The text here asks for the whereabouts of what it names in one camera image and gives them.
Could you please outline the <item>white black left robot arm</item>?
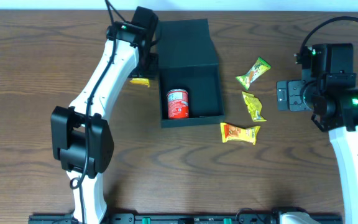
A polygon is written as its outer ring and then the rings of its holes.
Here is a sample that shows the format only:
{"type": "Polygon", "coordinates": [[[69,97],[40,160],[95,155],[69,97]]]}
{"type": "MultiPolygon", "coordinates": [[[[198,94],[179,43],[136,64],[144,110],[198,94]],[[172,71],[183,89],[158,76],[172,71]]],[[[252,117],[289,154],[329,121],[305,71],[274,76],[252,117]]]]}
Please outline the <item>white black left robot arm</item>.
{"type": "Polygon", "coordinates": [[[55,223],[101,223],[107,204],[103,173],[114,150],[109,119],[130,74],[146,63],[156,22],[114,22],[106,31],[101,59],[88,83],[68,107],[51,114],[52,151],[70,178],[75,209],[55,223]]]}

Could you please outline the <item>red cylindrical can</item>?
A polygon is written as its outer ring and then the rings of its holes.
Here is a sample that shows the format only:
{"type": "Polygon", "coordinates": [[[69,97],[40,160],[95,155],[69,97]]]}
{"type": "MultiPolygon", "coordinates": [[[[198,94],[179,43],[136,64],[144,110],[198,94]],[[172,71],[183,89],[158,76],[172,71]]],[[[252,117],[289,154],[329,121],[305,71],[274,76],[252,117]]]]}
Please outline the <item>red cylindrical can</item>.
{"type": "Polygon", "coordinates": [[[168,118],[189,118],[188,92],[183,89],[173,89],[167,93],[168,118]]]}

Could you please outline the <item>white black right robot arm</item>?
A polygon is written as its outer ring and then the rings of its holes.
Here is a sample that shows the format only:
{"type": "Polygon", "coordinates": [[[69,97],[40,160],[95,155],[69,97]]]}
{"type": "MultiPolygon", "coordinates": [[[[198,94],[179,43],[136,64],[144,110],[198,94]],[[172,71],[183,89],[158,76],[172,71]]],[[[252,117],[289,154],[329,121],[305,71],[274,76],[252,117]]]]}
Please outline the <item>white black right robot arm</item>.
{"type": "Polygon", "coordinates": [[[358,223],[358,88],[354,82],[290,80],[277,82],[280,110],[313,112],[334,149],[346,223],[358,223]]]}

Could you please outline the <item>small yellow snack packet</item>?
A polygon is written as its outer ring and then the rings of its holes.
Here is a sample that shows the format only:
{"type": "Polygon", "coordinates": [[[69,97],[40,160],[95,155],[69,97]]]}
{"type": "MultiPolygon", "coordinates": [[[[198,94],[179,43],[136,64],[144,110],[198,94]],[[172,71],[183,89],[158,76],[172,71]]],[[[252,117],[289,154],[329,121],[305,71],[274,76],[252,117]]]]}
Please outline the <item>small yellow snack packet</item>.
{"type": "Polygon", "coordinates": [[[150,87],[150,80],[148,78],[132,78],[130,83],[134,85],[145,85],[148,88],[150,87]]]}

